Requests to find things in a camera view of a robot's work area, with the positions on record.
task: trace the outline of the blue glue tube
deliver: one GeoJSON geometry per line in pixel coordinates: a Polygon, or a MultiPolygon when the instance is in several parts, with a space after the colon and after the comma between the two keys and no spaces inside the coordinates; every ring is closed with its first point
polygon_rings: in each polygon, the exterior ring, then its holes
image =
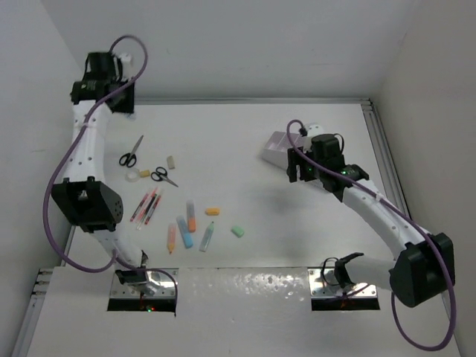
{"type": "Polygon", "coordinates": [[[180,231],[181,238],[184,240],[184,245],[185,248],[192,248],[193,247],[193,241],[192,241],[192,236],[190,235],[187,227],[187,223],[185,222],[185,218],[183,216],[178,216],[177,217],[177,226],[178,230],[180,231]]]}

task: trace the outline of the tape roll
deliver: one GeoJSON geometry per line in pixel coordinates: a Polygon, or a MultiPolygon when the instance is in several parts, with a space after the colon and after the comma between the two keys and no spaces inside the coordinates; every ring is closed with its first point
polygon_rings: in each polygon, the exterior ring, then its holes
{"type": "Polygon", "coordinates": [[[141,171],[138,169],[129,169],[126,173],[126,181],[137,182],[141,178],[141,171]]]}

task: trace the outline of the yellow eraser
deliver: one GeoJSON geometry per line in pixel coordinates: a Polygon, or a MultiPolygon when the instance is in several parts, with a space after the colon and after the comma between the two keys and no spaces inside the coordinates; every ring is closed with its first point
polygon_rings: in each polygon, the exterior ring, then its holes
{"type": "Polygon", "coordinates": [[[220,214],[220,209],[218,207],[210,207],[205,210],[205,214],[208,216],[218,216],[220,214]]]}
{"type": "Polygon", "coordinates": [[[144,170],[139,172],[140,177],[149,177],[150,176],[150,171],[149,170],[144,170]]]}

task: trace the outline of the gray wall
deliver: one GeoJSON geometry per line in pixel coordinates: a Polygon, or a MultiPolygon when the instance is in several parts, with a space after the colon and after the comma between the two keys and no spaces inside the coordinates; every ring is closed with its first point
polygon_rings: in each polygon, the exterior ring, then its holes
{"type": "Polygon", "coordinates": [[[80,66],[122,33],[144,39],[141,97],[367,97],[418,0],[42,2],[80,66]]]}
{"type": "MultiPolygon", "coordinates": [[[[39,1],[0,1],[0,356],[16,340],[38,268],[59,262],[42,229],[48,179],[71,142],[79,67],[39,1]]],[[[51,223],[64,242],[56,207],[51,223]]]]}
{"type": "Polygon", "coordinates": [[[474,1],[423,1],[378,100],[412,216],[454,241],[463,356],[476,356],[475,19],[474,1]]]}

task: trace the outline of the scissor handle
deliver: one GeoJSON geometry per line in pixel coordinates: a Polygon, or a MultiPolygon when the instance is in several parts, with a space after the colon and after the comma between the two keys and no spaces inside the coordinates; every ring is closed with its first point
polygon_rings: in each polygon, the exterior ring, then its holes
{"type": "Polygon", "coordinates": [[[122,155],[119,159],[119,165],[126,166],[126,167],[133,167],[136,162],[137,162],[137,157],[135,156],[135,154],[131,155],[130,152],[122,155]]]}
{"type": "Polygon", "coordinates": [[[169,173],[165,167],[159,166],[155,168],[155,171],[150,174],[150,178],[154,181],[160,182],[163,181],[164,178],[162,176],[167,177],[169,173]]]}

